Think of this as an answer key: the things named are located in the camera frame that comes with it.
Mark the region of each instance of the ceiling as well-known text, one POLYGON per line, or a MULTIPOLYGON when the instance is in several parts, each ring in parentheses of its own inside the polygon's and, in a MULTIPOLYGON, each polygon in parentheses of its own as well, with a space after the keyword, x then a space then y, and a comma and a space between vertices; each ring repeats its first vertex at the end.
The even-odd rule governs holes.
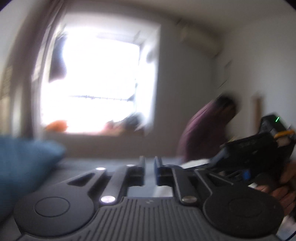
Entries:
POLYGON ((117 0, 117 2, 139 5, 181 17, 218 34, 255 20, 295 12, 284 0, 117 0))

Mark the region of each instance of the metal screw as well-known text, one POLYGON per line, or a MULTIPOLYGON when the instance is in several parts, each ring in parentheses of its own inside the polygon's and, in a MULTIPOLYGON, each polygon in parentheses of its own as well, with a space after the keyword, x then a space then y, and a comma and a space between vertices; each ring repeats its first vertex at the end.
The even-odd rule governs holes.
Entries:
POLYGON ((113 196, 103 196, 101 197, 101 201, 104 202, 104 203, 112 203, 116 200, 115 197, 113 196))
POLYGON ((194 203, 197 201, 197 198, 194 196, 185 196, 182 198, 182 201, 186 203, 194 203))

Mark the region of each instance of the black hair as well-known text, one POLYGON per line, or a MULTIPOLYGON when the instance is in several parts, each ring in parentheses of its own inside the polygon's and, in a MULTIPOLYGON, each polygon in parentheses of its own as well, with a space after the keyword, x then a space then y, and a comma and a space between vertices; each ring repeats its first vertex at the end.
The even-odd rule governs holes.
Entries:
POLYGON ((218 108, 225 109, 228 106, 233 106, 235 114, 238 112, 238 104, 233 96, 222 94, 216 100, 215 103, 218 108))

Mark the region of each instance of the ribbed surface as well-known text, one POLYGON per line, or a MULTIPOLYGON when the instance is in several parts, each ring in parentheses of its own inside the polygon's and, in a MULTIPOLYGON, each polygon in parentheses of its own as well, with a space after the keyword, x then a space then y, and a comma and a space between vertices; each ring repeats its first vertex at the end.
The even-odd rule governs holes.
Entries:
MULTIPOLYGON (((19 241, 44 240, 24 235, 19 241)), ((99 209, 84 229, 52 241, 229 241, 212 228, 197 208, 185 207, 173 198, 124 198, 115 206, 99 209)), ((258 239, 276 241, 275 237, 258 239)))

